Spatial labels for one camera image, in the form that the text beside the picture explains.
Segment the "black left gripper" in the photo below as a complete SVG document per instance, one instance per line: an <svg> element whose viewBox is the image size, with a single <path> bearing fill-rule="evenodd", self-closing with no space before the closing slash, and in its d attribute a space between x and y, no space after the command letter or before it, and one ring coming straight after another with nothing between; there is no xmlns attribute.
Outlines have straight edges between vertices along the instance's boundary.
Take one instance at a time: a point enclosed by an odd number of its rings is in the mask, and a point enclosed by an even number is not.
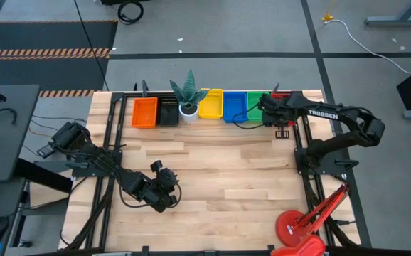
<svg viewBox="0 0 411 256"><path fill-rule="evenodd" d="M136 199L154 204L154 210L164 212L168 207L176 207L178 199L170 196L170 178L157 176L155 179L146 179L137 176Z"/></svg>

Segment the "red plastic slotted basket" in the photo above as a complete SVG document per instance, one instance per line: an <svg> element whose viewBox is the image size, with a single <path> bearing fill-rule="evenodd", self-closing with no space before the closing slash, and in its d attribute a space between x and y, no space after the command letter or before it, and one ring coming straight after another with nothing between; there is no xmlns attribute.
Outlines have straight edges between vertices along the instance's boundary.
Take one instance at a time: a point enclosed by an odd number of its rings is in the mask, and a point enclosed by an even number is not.
<svg viewBox="0 0 411 256"><path fill-rule="evenodd" d="M276 100L281 100L283 98L290 96L291 92L272 92L270 95ZM295 125L295 122L293 121L287 121L284 123L285 127L292 127L294 125Z"/></svg>

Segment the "green plastic slotted basket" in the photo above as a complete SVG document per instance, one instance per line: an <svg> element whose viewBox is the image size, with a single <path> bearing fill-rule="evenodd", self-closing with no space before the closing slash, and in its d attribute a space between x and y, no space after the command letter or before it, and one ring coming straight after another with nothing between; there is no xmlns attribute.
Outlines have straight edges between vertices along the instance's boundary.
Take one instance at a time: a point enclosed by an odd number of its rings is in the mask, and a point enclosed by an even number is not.
<svg viewBox="0 0 411 256"><path fill-rule="evenodd" d="M268 95L268 92L247 92L247 118L249 122L262 121L262 111L258 108L257 104L263 95Z"/></svg>

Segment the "blue plastic slotted basket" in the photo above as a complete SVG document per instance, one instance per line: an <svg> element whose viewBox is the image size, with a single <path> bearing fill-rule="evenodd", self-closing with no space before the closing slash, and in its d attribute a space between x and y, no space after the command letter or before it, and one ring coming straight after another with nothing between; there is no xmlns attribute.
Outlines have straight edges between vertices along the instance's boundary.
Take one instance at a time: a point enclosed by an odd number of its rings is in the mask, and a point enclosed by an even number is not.
<svg viewBox="0 0 411 256"><path fill-rule="evenodd" d="M244 123L247 117L247 96L245 92L224 92L223 119L226 123Z"/></svg>

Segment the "yellow plastic slotted basket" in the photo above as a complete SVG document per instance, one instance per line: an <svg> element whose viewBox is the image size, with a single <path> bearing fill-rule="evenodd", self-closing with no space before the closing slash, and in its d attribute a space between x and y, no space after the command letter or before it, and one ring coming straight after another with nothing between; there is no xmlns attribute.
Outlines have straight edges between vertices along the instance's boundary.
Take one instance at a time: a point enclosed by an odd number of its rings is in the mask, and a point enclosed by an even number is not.
<svg viewBox="0 0 411 256"><path fill-rule="evenodd" d="M200 101L201 119L221 119L223 116L223 89L209 89L206 97Z"/></svg>

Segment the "black plastic slotted basket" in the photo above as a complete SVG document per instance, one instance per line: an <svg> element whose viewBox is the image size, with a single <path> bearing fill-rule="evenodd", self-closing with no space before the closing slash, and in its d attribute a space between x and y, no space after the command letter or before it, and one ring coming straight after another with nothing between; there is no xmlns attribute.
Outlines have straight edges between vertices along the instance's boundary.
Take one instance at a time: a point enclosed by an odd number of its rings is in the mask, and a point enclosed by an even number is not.
<svg viewBox="0 0 411 256"><path fill-rule="evenodd" d="M177 126L178 123L178 100L175 97L159 97L156 124L159 126L172 127Z"/></svg>

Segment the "orange plastic slotted basket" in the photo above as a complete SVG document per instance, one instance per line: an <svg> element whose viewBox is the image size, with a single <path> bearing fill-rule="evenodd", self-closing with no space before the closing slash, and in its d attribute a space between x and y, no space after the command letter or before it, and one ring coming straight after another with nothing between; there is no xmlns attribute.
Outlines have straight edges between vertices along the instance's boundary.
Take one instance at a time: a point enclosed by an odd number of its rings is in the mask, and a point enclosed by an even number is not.
<svg viewBox="0 0 411 256"><path fill-rule="evenodd" d="M132 110L132 126L138 129L155 128L157 105L157 97L135 98Z"/></svg>

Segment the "white cylindrical plant pot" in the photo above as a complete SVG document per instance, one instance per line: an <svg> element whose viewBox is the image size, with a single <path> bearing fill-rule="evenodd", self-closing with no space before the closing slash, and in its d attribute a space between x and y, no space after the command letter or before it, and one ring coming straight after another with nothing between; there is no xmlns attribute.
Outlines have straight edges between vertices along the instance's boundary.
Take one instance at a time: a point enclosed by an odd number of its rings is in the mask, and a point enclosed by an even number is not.
<svg viewBox="0 0 411 256"><path fill-rule="evenodd" d="M199 111L198 104L192 105L190 107L185 107L184 105L180 105L178 109L179 109L179 114L181 116L181 119L185 123L192 124L198 120L198 111Z"/></svg>

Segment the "green snake plant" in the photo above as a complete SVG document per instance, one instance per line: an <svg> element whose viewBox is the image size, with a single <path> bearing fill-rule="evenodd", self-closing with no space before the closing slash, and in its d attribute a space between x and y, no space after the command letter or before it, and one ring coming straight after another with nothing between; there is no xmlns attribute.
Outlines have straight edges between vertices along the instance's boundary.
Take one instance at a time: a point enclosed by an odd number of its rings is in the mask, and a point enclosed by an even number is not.
<svg viewBox="0 0 411 256"><path fill-rule="evenodd" d="M176 99L180 106L190 109L196 106L200 101L207 96L209 89L198 90L196 88L196 81L192 70L188 71L185 83L180 88L174 81L170 80L170 86L173 90Z"/></svg>

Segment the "grey metal table foot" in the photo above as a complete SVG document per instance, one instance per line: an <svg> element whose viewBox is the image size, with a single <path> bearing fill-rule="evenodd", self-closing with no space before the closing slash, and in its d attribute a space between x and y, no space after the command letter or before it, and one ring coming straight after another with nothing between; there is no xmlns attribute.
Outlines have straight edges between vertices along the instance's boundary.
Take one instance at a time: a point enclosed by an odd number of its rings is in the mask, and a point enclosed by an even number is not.
<svg viewBox="0 0 411 256"><path fill-rule="evenodd" d="M411 26L411 3L396 16L369 16L364 24L367 26Z"/></svg>

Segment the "grey side desk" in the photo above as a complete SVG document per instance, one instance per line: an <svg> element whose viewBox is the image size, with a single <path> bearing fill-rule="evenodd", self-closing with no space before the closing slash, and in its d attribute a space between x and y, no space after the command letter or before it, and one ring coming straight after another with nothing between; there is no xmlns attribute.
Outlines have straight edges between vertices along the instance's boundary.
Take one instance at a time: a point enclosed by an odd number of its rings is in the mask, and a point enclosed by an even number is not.
<svg viewBox="0 0 411 256"><path fill-rule="evenodd" d="M38 85L0 85L6 97L0 102L0 181L13 176L39 91Z"/></svg>

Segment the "black striped floor mat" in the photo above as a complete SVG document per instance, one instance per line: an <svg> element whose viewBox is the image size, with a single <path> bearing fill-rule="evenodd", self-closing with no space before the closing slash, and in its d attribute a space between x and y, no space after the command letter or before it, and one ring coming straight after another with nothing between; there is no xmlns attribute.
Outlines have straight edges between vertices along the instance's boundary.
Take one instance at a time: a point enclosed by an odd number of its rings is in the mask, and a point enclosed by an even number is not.
<svg viewBox="0 0 411 256"><path fill-rule="evenodd" d="M40 87L40 97L106 90L115 20L0 22L0 85Z"/></svg>

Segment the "black aluminium table frame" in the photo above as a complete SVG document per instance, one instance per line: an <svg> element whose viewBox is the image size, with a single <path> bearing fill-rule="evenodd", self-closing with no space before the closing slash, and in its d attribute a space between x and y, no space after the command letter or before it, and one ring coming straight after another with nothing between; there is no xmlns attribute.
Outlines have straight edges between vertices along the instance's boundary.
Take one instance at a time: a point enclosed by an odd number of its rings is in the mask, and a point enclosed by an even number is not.
<svg viewBox="0 0 411 256"><path fill-rule="evenodd" d="M310 117L290 138L276 139L273 128L244 130L220 119L137 129L132 107L132 98L96 93L87 118L92 140L119 145L123 167L146 175L160 160L178 176L180 203L157 213L114 191L84 247L130 255L141 254L143 246L149 255L265 255L268 245L280 246L278 215L310 208L294 148L308 138L331 137L328 120Z"/></svg>

